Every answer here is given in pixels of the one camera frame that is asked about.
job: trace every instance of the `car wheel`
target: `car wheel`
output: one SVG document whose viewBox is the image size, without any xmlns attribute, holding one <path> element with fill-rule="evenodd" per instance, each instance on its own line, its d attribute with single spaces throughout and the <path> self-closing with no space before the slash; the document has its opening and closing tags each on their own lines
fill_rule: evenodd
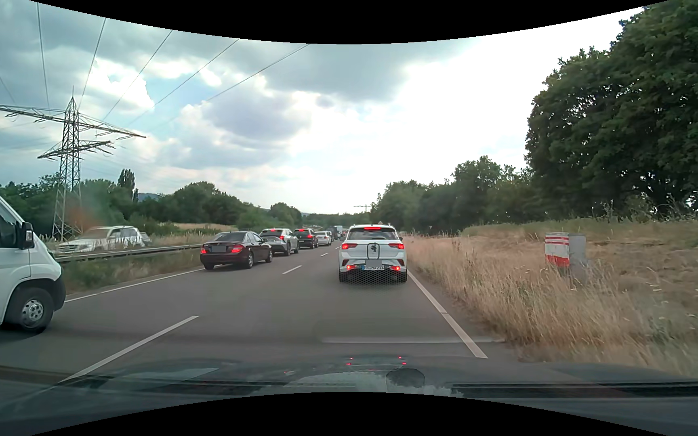
<svg viewBox="0 0 698 436">
<path fill-rule="evenodd" d="M 53 297 L 41 288 L 18 289 L 5 313 L 4 327 L 42 333 L 53 319 Z"/>
<path fill-rule="evenodd" d="M 247 254 L 247 261 L 242 266 L 244 269 L 249 269 L 252 268 L 252 265 L 254 265 L 254 254 L 249 252 L 249 254 Z"/>
</svg>

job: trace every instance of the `highway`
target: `highway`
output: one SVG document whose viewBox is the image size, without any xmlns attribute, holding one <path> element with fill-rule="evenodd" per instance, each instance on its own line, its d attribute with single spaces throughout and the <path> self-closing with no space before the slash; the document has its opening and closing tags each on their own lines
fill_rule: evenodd
<svg viewBox="0 0 698 436">
<path fill-rule="evenodd" d="M 70 377 L 175 358 L 395 352 L 516 360 L 420 274 L 406 283 L 339 283 L 339 246 L 276 255 L 249 270 L 201 267 L 70 294 L 42 334 L 0 330 L 0 365 L 22 373 L 0 378 L 0 403 L 50 384 L 28 371 Z"/>
</svg>

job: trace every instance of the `lane marking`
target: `lane marking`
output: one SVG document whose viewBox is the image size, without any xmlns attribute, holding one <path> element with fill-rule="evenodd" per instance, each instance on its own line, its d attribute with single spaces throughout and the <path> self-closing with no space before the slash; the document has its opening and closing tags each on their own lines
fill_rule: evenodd
<svg viewBox="0 0 698 436">
<path fill-rule="evenodd" d="M 90 297 L 90 296 L 96 296 L 96 295 L 98 295 L 98 294 L 99 294 L 99 293 L 96 292 L 95 294 L 88 294 L 88 295 L 86 295 L 86 296 L 79 296 L 79 297 L 73 298 L 73 299 L 71 299 L 71 300 L 65 300 L 64 302 L 70 302 L 70 301 L 75 301 L 75 300 L 82 300 L 83 298 L 88 298 L 88 297 Z"/>
<path fill-rule="evenodd" d="M 287 271 L 283 272 L 282 274 L 290 273 L 291 271 L 295 271 L 296 269 L 298 269 L 298 268 L 300 268 L 300 267 L 302 267 L 302 266 L 303 266 L 303 265 L 300 264 L 300 265 L 296 266 L 296 267 L 293 268 L 293 269 L 288 269 Z"/>
<path fill-rule="evenodd" d="M 80 372 L 77 372 L 77 373 L 75 373 L 75 374 L 69 375 L 66 379 L 63 379 L 61 382 L 65 382 L 65 381 L 67 381 L 67 380 L 75 379 L 75 378 L 77 378 L 77 377 L 86 375 L 86 374 L 88 374 L 90 371 L 95 371 L 96 369 L 101 368 L 102 366 L 108 364 L 109 362 L 111 362 L 111 361 L 113 361 L 113 360 L 119 358 L 120 356 L 122 356 L 122 355 L 124 355 L 124 354 L 126 354 L 126 353 L 129 353 L 129 352 L 132 352 L 133 350 L 136 350 L 137 348 L 141 347 L 142 345 L 146 344 L 147 342 L 150 342 L 150 341 L 152 341 L 152 340 L 154 340 L 154 339 L 156 339 L 156 338 L 158 338 L 158 337 L 160 337 L 160 336 L 163 336 L 164 334 L 166 334 L 166 333 L 168 333 L 168 332 L 174 330 L 175 328 L 177 328 L 177 327 L 179 327 L 179 326 L 181 326 L 181 325 L 187 324 L 187 323 L 189 323 L 190 321 L 195 320 L 196 318 L 198 318 L 198 315 L 194 315 L 194 316 L 192 316 L 192 317 L 189 317 L 189 318 L 186 319 L 186 320 L 183 320 L 183 321 L 180 321 L 180 322 L 174 324 L 174 325 L 171 326 L 171 327 L 167 327 L 167 328 L 161 330 L 160 332 L 155 333 L 154 335 L 152 335 L 152 336 L 150 336 L 150 337 L 144 338 L 144 339 L 142 339 L 141 341 L 136 342 L 134 345 L 131 345 L 131 346 L 128 347 L 128 348 L 125 348 L 125 349 L 123 349 L 123 350 L 121 350 L 121 351 L 119 351 L 119 352 L 114 353 L 113 355 L 109 356 L 108 358 L 105 358 L 105 359 L 103 359 L 103 360 L 101 360 L 101 361 L 98 361 L 98 362 L 96 362 L 96 363 L 90 365 L 88 368 L 83 369 L 83 370 L 80 371 Z"/>
<path fill-rule="evenodd" d="M 454 332 L 459 336 L 459 338 L 462 340 L 462 342 L 465 344 L 466 347 L 468 347 L 468 350 L 470 350 L 471 353 L 476 358 L 488 358 L 486 354 L 479 348 L 478 345 L 475 344 L 475 342 L 470 338 L 470 336 L 462 330 L 462 327 L 459 326 L 457 321 L 454 320 L 454 318 L 451 317 L 451 315 L 446 312 L 443 306 L 441 306 L 440 302 L 437 302 L 435 300 L 435 297 L 427 291 L 427 289 L 422 286 L 422 284 L 419 282 L 419 280 L 416 279 L 416 277 L 413 276 L 410 272 L 408 273 L 409 276 L 413 279 L 413 282 L 416 283 L 416 286 L 419 288 L 420 291 L 424 294 L 424 296 L 427 297 L 428 300 L 430 300 L 431 303 L 433 303 L 433 306 L 435 306 L 435 309 L 441 313 L 443 318 L 446 320 L 448 325 L 451 326 L 451 328 L 454 330 Z"/>
<path fill-rule="evenodd" d="M 88 297 L 90 297 L 90 296 L 96 296 L 96 295 L 98 295 L 98 294 L 105 294 L 105 293 L 107 293 L 107 292 L 119 291 L 119 290 L 121 290 L 121 289 L 131 288 L 131 287 L 133 287 L 133 286 L 139 286 L 139 285 L 144 285 L 144 284 L 146 284 L 146 283 L 157 282 L 158 280 L 170 279 L 170 278 L 176 277 L 176 276 L 178 276 L 178 275 L 185 275 L 185 274 L 190 274 L 190 273 L 197 273 L 197 272 L 199 272 L 199 271 L 201 271 L 201 270 L 203 270 L 203 268 L 201 268 L 201 269 L 194 269 L 194 270 L 188 271 L 188 272 L 179 272 L 179 273 L 177 273 L 177 274 L 172 274 L 172 275 L 167 275 L 167 276 L 165 276 L 165 277 L 160 277 L 159 279 L 147 280 L 147 281 L 145 281 L 145 282 L 133 283 L 132 285 L 125 285 L 125 286 L 121 286 L 121 287 L 119 287 L 119 288 L 110 289 L 110 290 L 107 290 L 107 291 L 96 292 L 95 294 L 90 294 L 90 295 L 86 295 L 86 296 L 79 296 L 79 297 L 77 297 L 77 298 L 73 298 L 73 299 L 70 299 L 70 300 L 66 300 L 66 301 L 64 301 L 64 302 L 82 300 L 83 298 L 88 298 Z"/>
<path fill-rule="evenodd" d="M 502 342 L 491 337 L 472 337 L 473 342 Z M 325 337 L 325 344 L 460 344 L 460 337 Z"/>
</svg>

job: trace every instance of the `side mirror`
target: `side mirror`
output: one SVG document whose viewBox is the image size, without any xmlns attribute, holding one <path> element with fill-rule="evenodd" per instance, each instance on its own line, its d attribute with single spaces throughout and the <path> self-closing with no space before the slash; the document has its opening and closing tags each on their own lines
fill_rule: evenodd
<svg viewBox="0 0 698 436">
<path fill-rule="evenodd" d="M 36 246 L 34 243 L 34 227 L 31 225 L 31 223 L 21 224 L 18 236 L 19 249 L 28 250 L 29 248 L 34 248 Z"/>
</svg>

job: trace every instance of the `traffic jam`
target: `traffic jam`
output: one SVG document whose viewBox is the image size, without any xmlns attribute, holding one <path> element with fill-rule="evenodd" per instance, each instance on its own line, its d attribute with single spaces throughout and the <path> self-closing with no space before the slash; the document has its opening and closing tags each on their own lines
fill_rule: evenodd
<svg viewBox="0 0 698 436">
<path fill-rule="evenodd" d="M 275 254 L 291 256 L 301 250 L 315 250 L 341 243 L 338 250 L 339 282 L 353 278 L 392 278 L 408 280 L 406 246 L 390 224 L 362 224 L 344 229 L 331 226 L 328 230 L 313 228 L 270 228 L 260 232 L 227 231 L 218 233 L 201 247 L 201 263 L 207 270 L 218 265 L 234 265 L 249 269 L 257 263 L 274 262 Z"/>
</svg>

